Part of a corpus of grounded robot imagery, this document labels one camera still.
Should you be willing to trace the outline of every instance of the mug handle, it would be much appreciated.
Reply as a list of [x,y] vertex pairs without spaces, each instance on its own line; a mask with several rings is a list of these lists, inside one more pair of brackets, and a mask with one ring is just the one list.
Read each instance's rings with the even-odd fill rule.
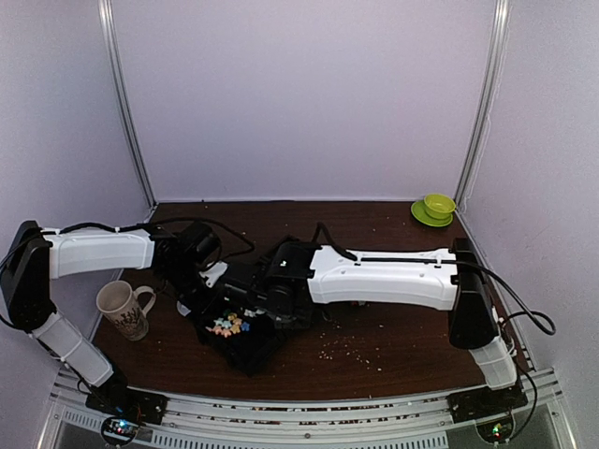
[[151,293],[152,294],[152,297],[148,301],[148,304],[146,304],[146,307],[141,309],[143,316],[146,316],[148,314],[148,312],[152,309],[153,304],[156,302],[156,292],[153,290],[152,287],[148,287],[147,285],[142,285],[141,287],[138,287],[135,289],[135,291],[133,292],[133,297],[137,300],[138,296],[141,295],[142,293]]

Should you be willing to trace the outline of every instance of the white wall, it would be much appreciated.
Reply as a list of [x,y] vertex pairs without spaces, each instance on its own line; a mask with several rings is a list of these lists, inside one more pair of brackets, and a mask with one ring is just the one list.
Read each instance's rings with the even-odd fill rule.
[[452,195],[493,0],[114,2],[159,200]]
[[516,0],[466,217],[494,268],[557,324],[526,321],[582,447],[599,447],[599,3]]
[[[0,60],[0,254],[26,219],[64,226],[143,218],[96,0],[2,2]],[[110,275],[52,286],[61,310],[88,334],[95,292]],[[4,304],[0,311],[6,316]],[[58,367],[3,326],[0,348],[0,445],[33,447]]]

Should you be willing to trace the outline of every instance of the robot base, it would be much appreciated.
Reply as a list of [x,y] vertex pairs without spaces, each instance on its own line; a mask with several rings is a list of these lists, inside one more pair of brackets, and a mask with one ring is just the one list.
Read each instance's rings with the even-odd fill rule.
[[488,387],[454,393],[447,397],[449,410],[454,423],[471,421],[494,414],[509,412],[528,404],[526,393],[522,391],[520,382],[501,390]]
[[[137,407],[131,408],[131,410],[123,413],[123,416],[121,416],[123,419],[132,423],[141,421],[147,424],[162,424],[162,417],[167,409],[168,398],[166,396],[130,388],[127,388],[126,394],[131,403],[139,404],[139,410]],[[112,414],[112,410],[94,395],[87,397],[85,406],[102,413]]]

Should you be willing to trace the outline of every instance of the green saucer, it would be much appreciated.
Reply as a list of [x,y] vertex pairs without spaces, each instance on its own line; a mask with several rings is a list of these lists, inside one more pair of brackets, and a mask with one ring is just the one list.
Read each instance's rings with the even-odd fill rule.
[[412,215],[414,215],[414,218],[426,226],[445,227],[451,225],[451,222],[453,222],[453,215],[449,215],[444,220],[438,220],[436,218],[430,217],[430,215],[425,211],[424,201],[417,201],[412,205]]

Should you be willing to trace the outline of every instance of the green cup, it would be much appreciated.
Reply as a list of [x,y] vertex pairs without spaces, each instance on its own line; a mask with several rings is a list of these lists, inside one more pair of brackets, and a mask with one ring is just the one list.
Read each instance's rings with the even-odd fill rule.
[[449,196],[430,194],[424,197],[424,211],[431,218],[446,220],[456,209],[456,203]]

